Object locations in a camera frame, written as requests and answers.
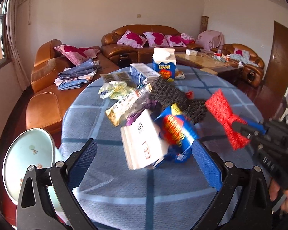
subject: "black knitted fabric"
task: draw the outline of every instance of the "black knitted fabric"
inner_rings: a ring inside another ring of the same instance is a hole
[[[164,107],[177,104],[192,123],[198,123],[204,119],[207,112],[205,100],[189,100],[184,92],[162,77],[156,79],[151,85],[150,99],[157,100]]]

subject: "round table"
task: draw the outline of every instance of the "round table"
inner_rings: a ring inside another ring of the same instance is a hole
[[[191,67],[177,67],[186,76],[175,81],[177,88],[193,91],[195,98],[203,99],[221,89],[235,114],[262,119],[251,100],[227,81]],[[117,100],[100,99],[98,91],[102,85],[102,79],[98,79],[86,87],[63,120],[60,151],[65,159],[80,150],[89,138],[98,144],[97,155],[76,193],[80,205],[99,229],[191,229],[216,190],[208,185],[192,157],[186,163],[165,163],[154,170],[129,170],[121,125],[114,127],[105,115]],[[234,151],[223,127],[210,113],[195,129],[206,147],[224,161],[241,168],[255,165],[250,147]],[[221,223],[229,220],[236,202],[237,195]]]

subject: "wooden coffee table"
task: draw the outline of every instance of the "wooden coffee table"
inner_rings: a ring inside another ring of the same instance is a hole
[[[190,56],[184,52],[177,52],[175,56],[177,64],[195,67],[204,72],[217,75],[233,85],[237,82],[243,70],[243,67],[239,67],[237,63],[231,60],[229,62],[215,61],[203,53],[199,53],[197,56]]]

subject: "human hand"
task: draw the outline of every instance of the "human hand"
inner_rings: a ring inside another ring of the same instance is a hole
[[[269,194],[271,201],[274,201],[277,198],[279,190],[280,186],[277,184],[275,180],[272,180],[269,187]],[[280,209],[288,213],[288,190],[284,190],[283,193],[287,196],[287,198],[281,205]]]

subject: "floor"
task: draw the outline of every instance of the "floor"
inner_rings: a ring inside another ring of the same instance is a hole
[[[238,81],[237,87],[254,102],[264,119],[279,118],[283,114],[285,110],[283,98],[275,96],[267,87],[252,88],[242,80]],[[9,146],[16,137],[26,130],[25,112],[32,96],[31,87],[23,92],[8,119],[0,140],[0,210],[6,220],[14,226],[16,226],[16,206],[5,191],[2,181],[2,165]],[[53,138],[55,145],[59,147],[61,145],[61,133],[54,134]]]

